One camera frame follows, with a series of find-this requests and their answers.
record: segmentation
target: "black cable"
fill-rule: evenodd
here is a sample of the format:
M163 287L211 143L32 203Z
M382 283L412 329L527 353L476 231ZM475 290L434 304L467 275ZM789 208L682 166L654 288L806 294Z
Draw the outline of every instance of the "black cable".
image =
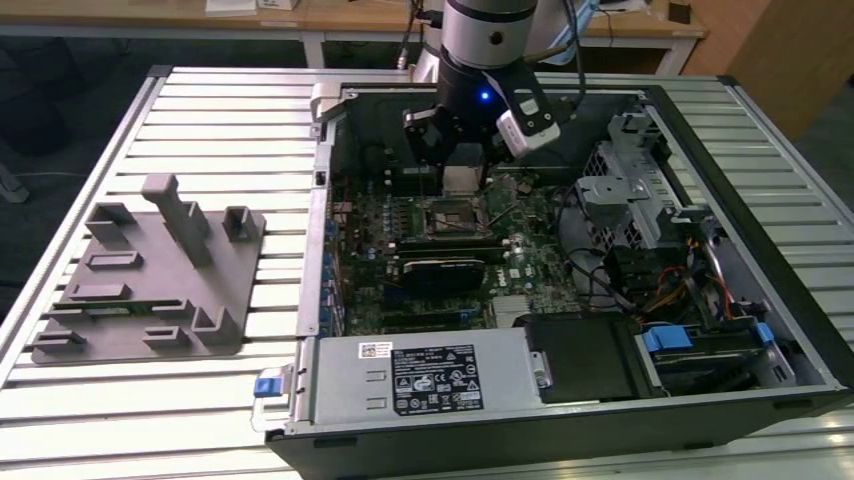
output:
M19 280L3 280L0 279L0 287L3 288L16 288L16 289L21 289L24 288L24 284L27 282L21 282Z
M561 5L563 5L566 18L570 22L570 27L573 28L571 41L575 42L575 69L578 70L579 92L573 110L577 110L582 102L585 101L585 95L587 95L587 76L585 75L585 65L582 62L582 40L578 35L578 12L575 11L575 4L573 3L573 0L565 0L563 2L561 2Z
M609 17L609 48L614 46L614 27L611 26L611 13L607 10L602 10L597 8L598 11L605 13L605 16Z
M594 297L594 293L593 293L593 288L594 288L593 287L593 278L597 276L597 272L599 270L605 270L605 265L599 265L597 268L594 268L590 271L590 279L589 279L589 282L587 282L587 296L590 297L591 300L593 300L593 297Z
M400 48L398 49L398 70L406 69L406 61L408 57L407 44L410 43L410 34L412 33L412 25L415 24L415 14L420 10L424 4L424 0L410 0L410 19L406 25L406 32L403 33L403 40L400 40Z
M642 314L638 307L626 299L626 297L621 295L617 289L605 280L593 275L591 272L585 270L585 268L575 262L575 260L573 260L573 254L578 252L589 252L594 255L601 255L602 251L597 250L595 248L574 248L566 254L566 263L578 271L578 273L587 277L589 280L597 282L597 284L605 289L605 291L609 292L621 310L633 315Z
M611 48L614 46L614 26L611 25L611 12L625 12L626 9L625 8L615 8L611 10L603 10L602 8L597 7L597 12L602 12L605 13L605 16L609 17L609 48Z

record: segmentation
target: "blue tab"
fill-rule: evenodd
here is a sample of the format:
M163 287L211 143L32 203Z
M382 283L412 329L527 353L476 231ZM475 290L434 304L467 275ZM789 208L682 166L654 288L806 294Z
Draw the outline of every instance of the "blue tab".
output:
M255 398L282 396L282 378L268 377L255 379Z
M771 331L771 327L769 327L767 323L757 323L757 335L759 335L762 345L769 346L774 343L774 332Z
M685 327L678 325L650 328L643 334L643 343L650 353L658 352L659 350L691 348L694 346L689 332L685 330Z
M650 353L658 352L662 349L662 344L658 343L658 338L655 338L653 330L643 334L643 343L646 344L646 350Z

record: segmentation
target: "floor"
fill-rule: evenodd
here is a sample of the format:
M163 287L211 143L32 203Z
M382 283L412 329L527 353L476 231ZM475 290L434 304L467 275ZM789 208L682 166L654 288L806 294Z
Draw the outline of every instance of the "floor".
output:
M0 321L27 281L54 232L98 161L151 65L303 67L296 42L135 40L123 54L108 40L71 39L68 47L90 84L59 103L72 142L59 152L27 158L0 141L0 159L31 192L24 204L0 202ZM396 46L328 44L331 68L390 68ZM0 71L4 59L0 58ZM854 207L854 88L845 87L797 142L806 158Z

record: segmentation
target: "metal panel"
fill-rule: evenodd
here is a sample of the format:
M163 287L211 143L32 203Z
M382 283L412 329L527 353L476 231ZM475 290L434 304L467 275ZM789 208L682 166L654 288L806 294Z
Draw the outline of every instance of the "metal panel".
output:
M135 157L124 159L119 173L234 173L238 162L246 173L312 172L315 157Z
M311 123L311 112L151 112L146 125L306 125Z
M546 83L574 84L575 77L546 74ZM308 128L308 92L318 81L406 81L392 71L176 68L151 113L140 117L136 141L106 155L107 180L94 179L98 199L127 201L152 211L131 195L147 173L178 172L184 197L206 209L248 205L267 215L246 344L228 358L41 367L24 345L45 321L39 314L62 294L64 279L88 240L70 223L68 240L48 256L62 259L48 281L31 282L32 308L17 309L0 330L16 332L4 362L15 362L0 389L0 479L5 478L268 478L299 476L263 447L250 427L255 373L290 361L295 351L302 254L306 247L307 195L315 144ZM595 85L659 83L797 268L821 305L854 342L854 234L826 187L785 140L745 100L715 78L651 78L590 75ZM131 132L120 126L114 144ZM702 201L678 159L673 167ZM854 412L773 426L731 444L691 453L657 452L607 459L522 466L456 478L534 480L553 478L682 479L850 478L850 457L834 449L854 447Z
M150 125L138 140L278 140L311 138L307 125Z

